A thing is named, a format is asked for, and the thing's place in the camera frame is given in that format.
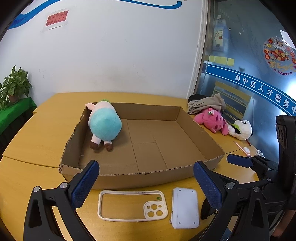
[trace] pink plush toy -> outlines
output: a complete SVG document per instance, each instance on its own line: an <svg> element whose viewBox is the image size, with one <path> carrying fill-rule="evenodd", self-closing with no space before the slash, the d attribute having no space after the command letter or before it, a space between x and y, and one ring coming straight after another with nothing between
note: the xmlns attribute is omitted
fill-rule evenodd
<svg viewBox="0 0 296 241"><path fill-rule="evenodd" d="M221 116L220 111L213 108L204 109L201 113L194 117L194 121L198 124L204 124L206 128L216 133L221 130L222 134L228 134L228 127L225 119Z"/></svg>

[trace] blue gripper pad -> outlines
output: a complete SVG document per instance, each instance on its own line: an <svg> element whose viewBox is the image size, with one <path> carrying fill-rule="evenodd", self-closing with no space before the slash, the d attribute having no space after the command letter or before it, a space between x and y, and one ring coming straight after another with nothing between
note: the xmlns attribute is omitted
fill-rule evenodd
<svg viewBox="0 0 296 241"><path fill-rule="evenodd" d="M71 196L71 206L74 210L76 208L82 207L87 195L89 194L92 186L94 185L98 175L99 175L99 164L96 161L90 161L90 163L83 169L83 171L78 175L79 179L74 180L69 183L70 196Z"/></svg>
<svg viewBox="0 0 296 241"><path fill-rule="evenodd" d="M193 173L211 207L219 210L222 207L222 194L211 177L198 162L193 166Z"/></svg>
<svg viewBox="0 0 296 241"><path fill-rule="evenodd" d="M252 159L250 157L243 157L243 156L238 156L238 155L234 155L234 154L229 154L227 156L227 161L228 163L237 165L237 166L241 166L241 167L252 167L253 166L253 162Z"/></svg>

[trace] red sign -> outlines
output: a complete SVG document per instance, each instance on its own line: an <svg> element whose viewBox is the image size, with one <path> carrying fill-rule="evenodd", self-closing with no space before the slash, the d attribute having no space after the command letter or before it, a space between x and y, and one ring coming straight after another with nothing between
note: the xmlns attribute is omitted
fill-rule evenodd
<svg viewBox="0 0 296 241"><path fill-rule="evenodd" d="M49 16L46 22L46 26L65 21L67 18L67 14L68 14L68 10Z"/></svg>

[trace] white wall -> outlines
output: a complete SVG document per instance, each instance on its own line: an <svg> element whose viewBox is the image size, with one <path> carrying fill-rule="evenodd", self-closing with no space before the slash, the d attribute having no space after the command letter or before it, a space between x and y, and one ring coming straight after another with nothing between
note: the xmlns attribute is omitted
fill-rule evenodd
<svg viewBox="0 0 296 241"><path fill-rule="evenodd" d="M23 13L43 2L35 0ZM205 2L182 0L178 9L160 9L116 0L59 1L7 31L0 42L0 82L15 64L21 66L37 105L54 93L80 91L186 98L199 67L199 39L203 48ZM50 13L65 8L68 24L42 31Z"/></svg>

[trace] blue wave stripe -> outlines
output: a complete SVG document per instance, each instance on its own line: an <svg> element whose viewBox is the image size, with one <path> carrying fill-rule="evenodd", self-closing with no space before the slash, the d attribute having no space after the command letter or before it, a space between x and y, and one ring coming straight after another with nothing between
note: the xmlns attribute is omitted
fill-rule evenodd
<svg viewBox="0 0 296 241"><path fill-rule="evenodd" d="M31 12L28 12L26 14L19 14L16 19L12 22L12 24L9 26L8 29L17 28L19 26L22 26L29 20L31 20L33 17L35 17L38 13L40 13L43 9L47 8L48 6L61 1L61 0L48 0L44 3L42 3L37 8L33 9Z"/></svg>
<svg viewBox="0 0 296 241"><path fill-rule="evenodd" d="M31 12L26 13L26 14L19 14L16 19L12 22L12 24L9 26L8 29L12 28L17 28L19 26L22 26L29 20L31 20L33 17L35 17L38 13L40 13L43 9L47 8L48 6L61 1L61 0L48 0L44 3L42 3L40 6L37 8L33 9ZM177 9L182 6L181 1L177 1L175 5L171 6L162 6L162 5L155 5L155 4L150 4L150 3L144 3L144 2L138 2L138 1L133 1L133 0L118 0L118 1L123 1L123 2L130 2L130 3L135 3L135 4L140 4L144 6L150 6L150 7L157 7L157 8L163 8L163 9Z"/></svg>

